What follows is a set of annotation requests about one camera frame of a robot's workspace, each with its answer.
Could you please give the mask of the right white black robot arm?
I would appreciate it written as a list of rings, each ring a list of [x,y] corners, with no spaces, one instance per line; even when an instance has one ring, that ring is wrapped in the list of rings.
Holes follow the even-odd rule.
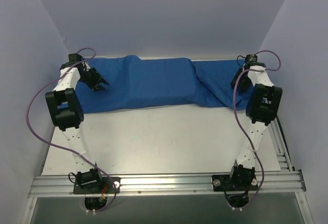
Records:
[[[274,85],[264,64],[244,64],[234,78],[233,104],[236,104],[237,90],[245,90],[250,84],[253,91],[245,110],[250,119],[248,128],[241,129],[246,139],[237,156],[228,185],[235,190],[250,186],[255,181],[256,152],[269,124],[276,118],[282,97],[282,88]]]

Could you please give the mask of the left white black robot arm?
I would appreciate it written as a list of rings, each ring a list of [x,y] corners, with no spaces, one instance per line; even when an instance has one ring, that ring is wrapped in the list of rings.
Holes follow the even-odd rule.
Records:
[[[75,67],[66,64],[62,65],[60,78],[55,88],[45,94],[45,99],[53,124],[61,130],[73,154],[77,170],[74,174],[75,185],[97,193],[105,183],[89,153],[81,128],[84,112],[75,92],[78,82],[86,84],[93,91],[104,90],[101,83],[109,84],[95,68],[86,63]]]

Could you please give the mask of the blue surgical wrap cloth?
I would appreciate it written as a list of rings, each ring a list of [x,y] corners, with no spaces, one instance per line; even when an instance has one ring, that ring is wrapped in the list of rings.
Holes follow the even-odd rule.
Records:
[[[246,108],[253,87],[233,97],[234,60],[192,61],[188,58],[142,60],[136,55],[90,61],[109,83],[94,92],[84,83],[75,89],[84,113],[153,106],[196,104],[201,107]]]

